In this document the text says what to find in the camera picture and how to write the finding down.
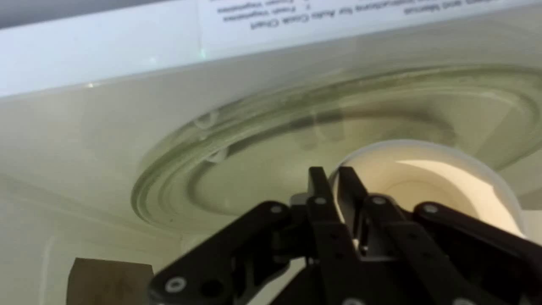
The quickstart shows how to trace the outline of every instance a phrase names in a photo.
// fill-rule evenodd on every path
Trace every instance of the white sticker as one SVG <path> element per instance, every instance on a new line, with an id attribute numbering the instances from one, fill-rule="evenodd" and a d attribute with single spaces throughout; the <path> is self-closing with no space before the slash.
<path id="1" fill-rule="evenodd" d="M 537 0 L 200 0 L 201 47 L 313 42 L 503 10 Z"/>

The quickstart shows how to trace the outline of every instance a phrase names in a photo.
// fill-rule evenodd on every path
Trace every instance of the warning label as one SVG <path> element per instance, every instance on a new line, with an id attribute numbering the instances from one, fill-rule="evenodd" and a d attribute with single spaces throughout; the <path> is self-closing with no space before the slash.
<path id="1" fill-rule="evenodd" d="M 223 49 L 476 15 L 532 0 L 200 0 L 203 47 Z"/>

